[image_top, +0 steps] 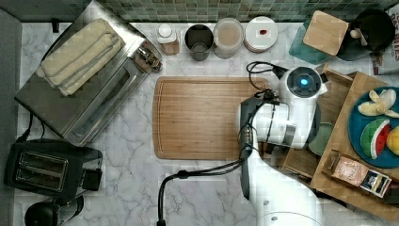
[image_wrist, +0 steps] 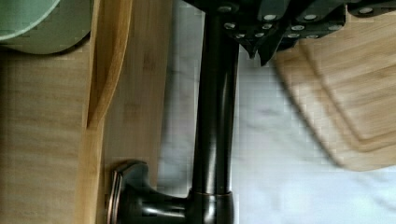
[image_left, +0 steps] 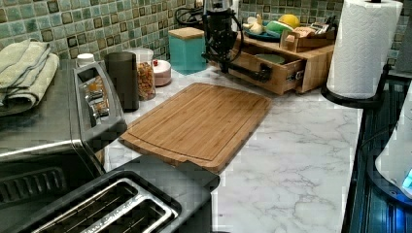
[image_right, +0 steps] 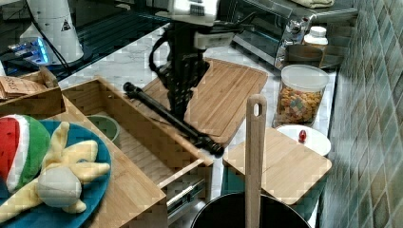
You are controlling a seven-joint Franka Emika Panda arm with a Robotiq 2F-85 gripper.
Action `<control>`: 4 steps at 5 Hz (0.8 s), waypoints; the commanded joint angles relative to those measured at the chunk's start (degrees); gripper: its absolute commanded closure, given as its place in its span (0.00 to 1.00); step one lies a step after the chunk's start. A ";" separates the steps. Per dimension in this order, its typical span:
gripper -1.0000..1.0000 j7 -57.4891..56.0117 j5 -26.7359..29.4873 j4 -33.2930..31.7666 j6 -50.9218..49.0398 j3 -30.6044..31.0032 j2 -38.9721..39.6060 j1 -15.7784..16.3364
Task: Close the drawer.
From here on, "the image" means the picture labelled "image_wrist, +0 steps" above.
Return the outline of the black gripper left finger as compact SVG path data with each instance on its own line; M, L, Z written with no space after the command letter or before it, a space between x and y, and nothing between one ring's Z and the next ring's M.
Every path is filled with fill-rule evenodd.
M225 33L250 58L270 60L279 46L282 0L184 0L204 13L219 16Z

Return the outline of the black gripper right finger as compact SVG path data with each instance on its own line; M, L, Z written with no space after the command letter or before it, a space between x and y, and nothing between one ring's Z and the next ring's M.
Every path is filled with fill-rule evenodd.
M299 39L322 38L343 28L347 13L371 18L395 10L395 0L261 0L258 17L269 32L260 43L261 65Z

